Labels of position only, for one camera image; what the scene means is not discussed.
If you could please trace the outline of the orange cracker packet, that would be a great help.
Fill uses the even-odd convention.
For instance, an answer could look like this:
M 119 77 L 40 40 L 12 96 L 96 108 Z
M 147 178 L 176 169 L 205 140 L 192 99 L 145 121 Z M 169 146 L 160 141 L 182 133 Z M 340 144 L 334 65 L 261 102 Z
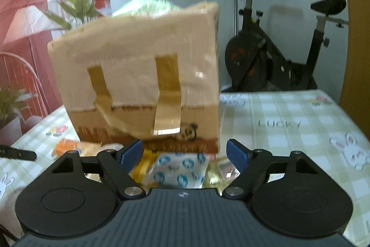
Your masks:
M 76 150 L 78 149 L 78 144 L 79 142 L 77 141 L 71 141 L 66 138 L 61 139 L 55 148 L 52 151 L 52 156 L 53 157 L 60 157 L 64 153 L 68 152 L 69 150 Z

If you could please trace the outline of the gold foil snack packet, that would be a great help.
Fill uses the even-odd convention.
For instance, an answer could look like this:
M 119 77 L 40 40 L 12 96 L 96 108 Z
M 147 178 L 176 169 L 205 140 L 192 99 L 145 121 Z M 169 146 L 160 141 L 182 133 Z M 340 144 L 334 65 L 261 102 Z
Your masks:
M 238 169 L 226 158 L 210 161 L 204 177 L 203 188 L 215 188 L 221 195 L 238 176 Z

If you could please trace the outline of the white blue unicorn packet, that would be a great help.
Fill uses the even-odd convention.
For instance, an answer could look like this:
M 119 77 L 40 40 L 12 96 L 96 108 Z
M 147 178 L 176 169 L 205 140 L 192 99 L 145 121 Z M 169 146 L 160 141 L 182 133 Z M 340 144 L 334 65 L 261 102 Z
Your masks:
M 141 183 L 147 188 L 200 189 L 209 162 L 206 153 L 162 153 Z

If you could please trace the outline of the green checkered tablecloth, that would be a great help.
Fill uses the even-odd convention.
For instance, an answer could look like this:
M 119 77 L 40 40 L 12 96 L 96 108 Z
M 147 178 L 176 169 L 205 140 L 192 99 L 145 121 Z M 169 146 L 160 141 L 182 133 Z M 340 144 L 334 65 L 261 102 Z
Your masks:
M 369 140 L 324 91 L 224 93 L 220 97 L 220 156 L 226 141 L 263 148 L 275 155 L 305 152 L 350 195 L 354 212 L 345 237 L 357 246 L 369 245 L 369 157 L 351 165 L 344 153 L 369 152 Z M 33 150 L 37 159 L 1 160 L 1 224 L 14 236 L 22 229 L 14 212 L 21 190 L 53 162 L 52 152 L 61 138 L 78 136 L 63 107 L 36 124 L 16 143 Z

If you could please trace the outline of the wooden door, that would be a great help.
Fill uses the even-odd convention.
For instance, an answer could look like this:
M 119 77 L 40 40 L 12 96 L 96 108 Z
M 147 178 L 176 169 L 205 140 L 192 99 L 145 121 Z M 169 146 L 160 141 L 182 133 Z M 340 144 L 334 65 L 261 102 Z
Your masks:
M 340 106 L 369 137 L 369 0 L 347 0 L 349 34 Z

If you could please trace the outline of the yellow snack packet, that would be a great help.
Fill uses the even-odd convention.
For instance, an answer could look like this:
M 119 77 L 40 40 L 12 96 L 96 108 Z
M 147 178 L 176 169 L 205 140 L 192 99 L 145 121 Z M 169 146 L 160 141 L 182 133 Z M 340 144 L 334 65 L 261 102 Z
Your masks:
M 152 165 L 155 164 L 158 156 L 158 152 L 145 149 L 139 163 L 129 172 L 130 177 L 140 184 Z

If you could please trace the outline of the white wafer packet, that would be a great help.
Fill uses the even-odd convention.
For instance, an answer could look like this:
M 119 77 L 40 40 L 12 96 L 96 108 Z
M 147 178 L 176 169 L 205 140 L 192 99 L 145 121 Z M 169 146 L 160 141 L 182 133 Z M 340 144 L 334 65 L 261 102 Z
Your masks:
M 83 157 L 96 156 L 97 153 L 103 150 L 113 149 L 113 150 L 118 151 L 122 148 L 123 148 L 122 144 L 101 145 L 101 144 L 96 144 L 96 143 L 91 143 L 91 142 L 79 142 L 77 144 L 77 150 L 79 151 L 80 155 Z

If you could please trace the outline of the green snack bag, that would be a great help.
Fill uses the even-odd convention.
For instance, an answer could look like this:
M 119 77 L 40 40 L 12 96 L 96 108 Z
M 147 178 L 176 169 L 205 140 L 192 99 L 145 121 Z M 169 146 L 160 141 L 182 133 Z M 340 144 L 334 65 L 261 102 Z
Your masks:
M 130 0 L 116 10 L 112 16 L 150 16 L 156 18 L 178 10 L 181 10 L 181 7 L 168 0 Z

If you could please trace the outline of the brown cardboard box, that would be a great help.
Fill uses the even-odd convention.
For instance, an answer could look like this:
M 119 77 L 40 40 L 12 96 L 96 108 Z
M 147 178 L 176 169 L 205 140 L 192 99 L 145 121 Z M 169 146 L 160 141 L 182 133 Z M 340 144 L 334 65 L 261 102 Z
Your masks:
M 99 18 L 49 42 L 66 112 L 81 141 L 219 151 L 219 5 Z

